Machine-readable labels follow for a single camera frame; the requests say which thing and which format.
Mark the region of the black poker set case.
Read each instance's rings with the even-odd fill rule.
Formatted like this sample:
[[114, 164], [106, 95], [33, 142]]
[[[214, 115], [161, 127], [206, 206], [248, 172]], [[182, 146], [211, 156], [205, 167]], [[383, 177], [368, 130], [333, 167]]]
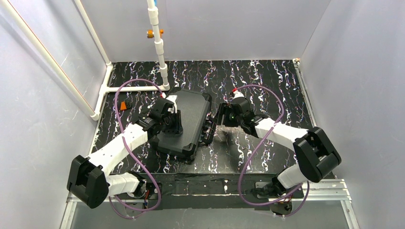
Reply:
[[174, 87], [169, 95], [176, 95], [177, 108], [181, 114], [182, 134], [159, 133], [149, 143], [160, 153], [193, 161], [200, 142], [211, 143], [203, 132], [208, 129], [207, 115], [211, 110], [212, 96], [209, 93]]

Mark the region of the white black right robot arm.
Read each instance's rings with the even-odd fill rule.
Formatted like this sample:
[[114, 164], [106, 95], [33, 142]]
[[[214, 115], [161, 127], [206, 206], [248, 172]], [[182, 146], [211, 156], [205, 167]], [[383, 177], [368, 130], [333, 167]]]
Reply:
[[259, 195], [281, 196], [306, 181], [320, 182], [341, 163], [341, 157], [320, 127], [295, 128], [277, 123], [264, 114], [255, 114], [244, 97], [222, 103], [215, 115], [217, 125], [240, 127], [256, 138], [267, 139], [293, 150], [297, 163], [285, 168], [271, 182], [253, 191]]

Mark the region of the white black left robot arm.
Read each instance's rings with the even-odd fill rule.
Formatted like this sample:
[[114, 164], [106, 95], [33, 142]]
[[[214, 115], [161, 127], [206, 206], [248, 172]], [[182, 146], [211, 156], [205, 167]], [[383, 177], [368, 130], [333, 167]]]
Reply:
[[141, 177], [134, 172], [112, 175], [115, 166], [134, 149], [157, 139], [161, 132], [182, 132], [181, 113], [176, 95], [159, 97], [148, 114], [140, 114], [123, 133], [87, 157], [78, 155], [71, 163], [67, 189], [90, 208], [107, 197], [140, 190]]

